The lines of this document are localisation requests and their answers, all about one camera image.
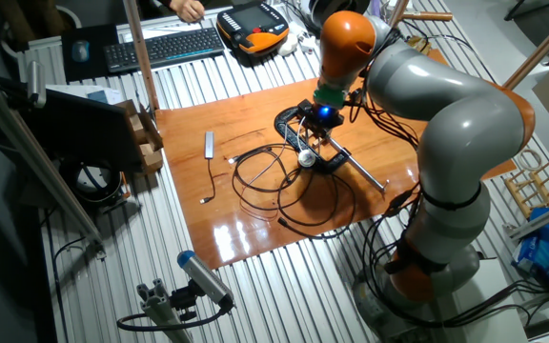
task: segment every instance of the metal pole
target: metal pole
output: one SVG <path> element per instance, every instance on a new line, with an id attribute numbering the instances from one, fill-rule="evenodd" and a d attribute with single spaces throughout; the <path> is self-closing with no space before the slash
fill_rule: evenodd
<path id="1" fill-rule="evenodd" d="M 549 35 L 548 37 L 538 46 L 535 51 L 529 56 L 529 58 L 524 61 L 524 63 L 518 68 L 516 72 L 510 78 L 505 81 L 503 87 L 513 90 L 524 78 L 533 70 L 533 68 L 541 61 L 541 59 L 549 51 Z"/>
<path id="2" fill-rule="evenodd" d="M 404 12 L 408 7 L 409 2 L 410 0 L 397 0 L 396 6 L 393 8 L 393 13 L 391 14 L 391 18 L 389 19 L 390 27 L 392 28 L 396 27 L 399 21 L 401 21 L 401 17 L 404 15 Z"/>
<path id="3" fill-rule="evenodd" d="M 509 236 L 512 239 L 521 239 L 525 235 L 543 228 L 549 224 L 549 211 L 543 215 L 527 222 L 516 229 L 510 231 Z"/>
<path id="4" fill-rule="evenodd" d="M 52 194 L 65 213 L 79 224 L 79 229 L 91 242 L 103 243 L 101 233 L 92 223 L 80 203 L 71 192 L 61 174 L 52 164 L 20 114 L 8 107 L 0 92 L 0 128 L 30 168 Z"/>
<path id="5" fill-rule="evenodd" d="M 327 138 L 328 142 L 330 142 L 330 144 L 332 144 L 332 147 L 340 152 L 342 151 L 344 148 L 342 148 L 342 146 L 340 146 L 340 144 L 338 144 L 338 142 L 336 142 L 334 140 L 334 138 L 332 137 L 328 137 Z M 355 169 L 361 174 L 363 175 L 363 177 L 366 178 L 366 180 L 368 180 L 368 182 L 370 182 L 374 187 L 376 187 L 376 189 L 381 192 L 381 193 L 385 193 L 385 187 L 387 187 L 387 184 L 389 183 L 389 180 L 387 180 L 387 182 L 385 182 L 385 185 L 382 186 L 380 184 L 380 182 L 378 182 L 368 171 L 365 170 L 365 168 L 363 168 L 359 162 L 357 162 L 352 156 L 349 156 L 349 163 L 351 163 L 351 165 L 353 167 L 355 167 Z"/>
<path id="6" fill-rule="evenodd" d="M 123 1 L 124 9 L 126 10 L 126 17 L 129 20 L 129 27 L 131 28 L 132 41 L 134 42 L 134 50 L 137 54 L 137 60 L 139 60 L 139 68 L 141 69 L 141 73 L 143 74 L 145 89 L 148 92 L 150 110 L 155 111 L 160 109 L 160 106 L 158 105 L 156 88 L 153 85 L 152 67 L 150 66 L 148 49 L 146 48 L 145 40 L 143 39 L 143 31 L 141 30 L 141 19 L 139 18 L 139 12 L 137 10 L 137 3 L 134 0 Z"/>

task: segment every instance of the orange wooden board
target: orange wooden board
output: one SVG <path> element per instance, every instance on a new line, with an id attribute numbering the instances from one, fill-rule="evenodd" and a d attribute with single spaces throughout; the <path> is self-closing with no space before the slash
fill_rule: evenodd
<path id="1" fill-rule="evenodd" d="M 438 51 L 432 51 L 431 56 L 443 62 Z M 194 251 L 210 268 L 227 265 L 303 238 L 278 224 L 276 220 L 281 215 L 276 211 L 243 210 L 232 186 L 234 165 L 228 159 L 258 146 L 282 143 L 283 138 L 275 131 L 275 117 L 303 99 L 312 99 L 315 85 L 316 79 L 312 79 L 210 104 L 157 113 L 158 128 Z M 353 218 L 356 222 L 382 213 L 393 197 L 415 185 L 418 181 L 417 155 L 408 143 L 378 129 L 365 112 L 362 111 L 353 124 L 348 120 L 348 110 L 343 110 L 341 114 L 345 116 L 345 123 L 333 130 L 332 137 L 350 151 L 378 181 L 384 183 L 389 180 L 383 197 L 352 166 L 345 164 L 336 172 L 351 185 L 356 194 L 356 213 Z M 418 135 L 422 134 L 426 126 L 425 122 L 398 120 L 412 126 Z M 204 158 L 206 131 L 213 131 L 215 137 L 211 169 L 216 197 L 201 205 L 200 199 L 212 194 L 207 160 Z M 274 153 L 278 154 L 279 151 L 280 148 L 273 149 Z M 323 147 L 321 153 L 325 157 L 335 154 L 329 146 Z M 293 151 L 285 151 L 281 160 L 288 172 L 297 167 Z M 245 162 L 239 168 L 239 174 L 250 181 L 272 161 L 272 156 L 261 154 Z M 507 161 L 489 171 L 485 177 L 514 168 L 514 164 Z M 281 169 L 275 165 L 253 185 L 277 189 L 282 178 Z M 303 172 L 291 187 L 282 192 L 281 203 L 287 204 L 297 199 L 310 179 L 309 173 Z M 237 181 L 235 184 L 241 192 L 242 187 Z M 294 227 L 309 234 L 318 234 L 346 225 L 352 212 L 352 196 L 340 184 L 337 189 L 338 201 L 332 220 L 317 227 Z M 303 222 L 326 219 L 335 205 L 335 190 L 329 176 L 316 175 L 304 196 L 287 212 Z M 262 208 L 276 204 L 276 193 L 247 189 L 243 196 Z"/>

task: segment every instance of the metal slotted surface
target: metal slotted surface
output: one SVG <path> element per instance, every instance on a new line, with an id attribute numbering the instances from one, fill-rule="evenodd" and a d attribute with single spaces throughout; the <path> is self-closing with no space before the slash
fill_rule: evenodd
<path id="1" fill-rule="evenodd" d="M 439 0 L 415 0 L 417 10 L 447 11 Z M 202 27 L 212 27 L 216 11 L 207 12 Z M 456 21 L 414 22 L 427 34 L 452 34 L 467 40 Z M 180 25 L 172 18 L 145 24 L 150 28 Z M 412 29 L 400 25 L 404 34 Z M 118 27 L 119 36 L 128 27 Z M 488 79 L 484 67 L 466 48 L 447 40 L 433 41 L 450 66 Z M 19 54 L 19 71 L 36 60 L 46 67 L 49 84 L 66 84 L 61 42 L 57 38 L 30 43 Z M 300 50 L 288 57 L 257 60 L 241 67 L 229 52 L 216 58 L 171 66 L 153 71 L 156 91 L 163 109 L 178 109 L 212 102 L 253 91 L 266 90 L 317 77 L 318 54 Z M 147 94 L 138 73 L 100 77 L 73 84 L 99 85 L 120 90 L 125 99 L 147 105 Z M 545 161 L 549 154 L 534 136 L 529 147 Z M 549 167 L 544 172 L 549 175 Z M 474 242 L 488 257 L 499 258 L 509 282 L 520 275 L 510 266 L 515 247 L 501 229 L 504 223 L 524 222 L 512 196 L 505 189 L 503 175 L 486 181 L 492 209 L 486 229 Z M 518 181 L 526 179 L 520 176 Z M 166 342 L 162 333 L 119 331 L 115 320 L 140 313 L 135 286 L 162 278 L 168 290 L 187 285 L 188 277 L 177 266 L 177 255 L 192 248 L 168 165 L 158 173 L 131 182 L 132 197 L 127 205 L 96 218 L 104 237 L 107 257 L 100 259 L 85 242 L 62 252 L 56 262 L 60 277 L 61 305 L 54 287 L 51 255 L 46 258 L 51 281 L 58 340 L 65 342 Z M 531 191 L 523 190 L 525 195 Z M 537 205 L 532 199 L 531 205 Z M 380 228 L 381 244 L 395 241 L 403 230 L 405 213 L 390 218 Z M 234 293 L 236 308 L 216 322 L 191 329 L 195 342 L 376 342 L 358 316 L 349 291 L 361 266 L 360 248 L 372 220 L 354 224 L 337 239 L 302 240 L 289 246 L 219 268 L 215 272 Z M 56 252 L 80 233 L 56 212 L 42 228 L 46 252 Z M 528 298 L 515 295 L 519 303 Z M 216 312 L 209 300 L 199 299 L 199 318 Z M 137 325 L 150 325 L 147 320 Z"/>

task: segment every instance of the keyboard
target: keyboard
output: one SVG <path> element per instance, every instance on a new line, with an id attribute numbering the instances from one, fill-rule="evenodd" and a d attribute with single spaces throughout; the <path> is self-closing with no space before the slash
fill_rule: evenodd
<path id="1" fill-rule="evenodd" d="M 215 28 L 190 30 L 145 40 L 152 67 L 193 61 L 218 55 L 224 51 Z M 110 72 L 136 71 L 139 61 L 134 44 L 122 43 L 105 48 L 105 60 Z"/>

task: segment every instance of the monitor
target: monitor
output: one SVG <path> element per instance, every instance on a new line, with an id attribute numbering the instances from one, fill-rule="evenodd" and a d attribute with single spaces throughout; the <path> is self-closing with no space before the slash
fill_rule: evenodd
<path id="1" fill-rule="evenodd" d="M 0 85 L 27 94 L 25 83 L 0 77 Z M 48 153 L 72 156 L 87 164 L 106 163 L 114 171 L 143 171 L 141 150 L 121 107 L 47 90 L 43 109 L 21 110 L 20 114 Z"/>

